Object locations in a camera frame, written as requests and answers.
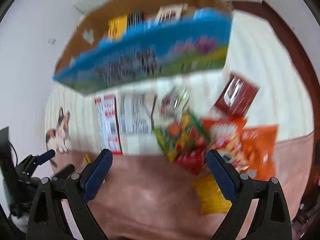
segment red snack bag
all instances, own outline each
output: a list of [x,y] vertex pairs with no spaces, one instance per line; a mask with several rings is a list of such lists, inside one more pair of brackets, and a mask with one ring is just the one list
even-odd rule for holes
[[248,159],[249,168],[246,173],[251,178],[268,181],[276,175],[272,158],[277,130],[277,125],[243,130],[242,152]]
[[210,133],[211,145],[223,159],[240,172],[248,168],[247,159],[241,152],[241,136],[246,120],[244,119],[202,119],[203,127]]
[[202,146],[191,153],[185,153],[178,156],[173,162],[182,166],[186,170],[198,175],[204,163],[204,154],[206,147]]
[[214,107],[229,117],[244,118],[258,91],[259,87],[231,73]]

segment pink cloth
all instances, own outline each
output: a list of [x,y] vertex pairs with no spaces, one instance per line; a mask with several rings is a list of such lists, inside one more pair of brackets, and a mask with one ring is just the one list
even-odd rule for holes
[[[291,219],[298,211],[308,182],[314,133],[276,144],[276,174],[286,197]],[[61,168],[73,163],[80,172],[85,153],[57,155]],[[135,240],[207,240],[225,214],[201,216],[201,202],[191,185],[195,177],[163,156],[114,156],[113,165],[89,208],[109,238]],[[255,212],[252,202],[237,239],[245,237]]]

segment calico cat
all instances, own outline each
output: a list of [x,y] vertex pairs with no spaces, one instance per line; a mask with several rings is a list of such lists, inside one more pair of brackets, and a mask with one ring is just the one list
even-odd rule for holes
[[[67,153],[68,149],[65,144],[65,140],[70,140],[69,135],[69,118],[70,112],[68,111],[66,115],[63,114],[63,108],[60,108],[58,124],[56,129],[48,130],[45,135],[45,143],[47,145],[47,150],[53,149],[56,154]],[[57,164],[54,160],[50,160],[50,163],[57,168]]]

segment cat ear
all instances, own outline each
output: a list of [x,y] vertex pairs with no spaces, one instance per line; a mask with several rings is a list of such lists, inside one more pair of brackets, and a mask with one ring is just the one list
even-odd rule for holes
[[59,118],[60,117],[63,117],[63,108],[62,107],[60,108],[60,111],[59,111]]
[[67,112],[67,122],[69,122],[69,118],[70,118],[70,111]]

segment brown cardboard flap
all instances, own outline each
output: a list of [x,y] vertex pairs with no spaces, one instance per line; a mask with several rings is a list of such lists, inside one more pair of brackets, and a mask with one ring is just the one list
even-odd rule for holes
[[[108,31],[108,20],[140,11],[145,15],[156,14],[161,6],[179,3],[187,3],[196,8],[213,7],[221,11],[229,11],[229,7],[221,0],[111,0],[90,13],[79,25],[57,62],[55,73],[68,66],[73,57],[78,57],[80,53],[97,46],[103,34]],[[85,30],[93,30],[93,44],[82,37]]]

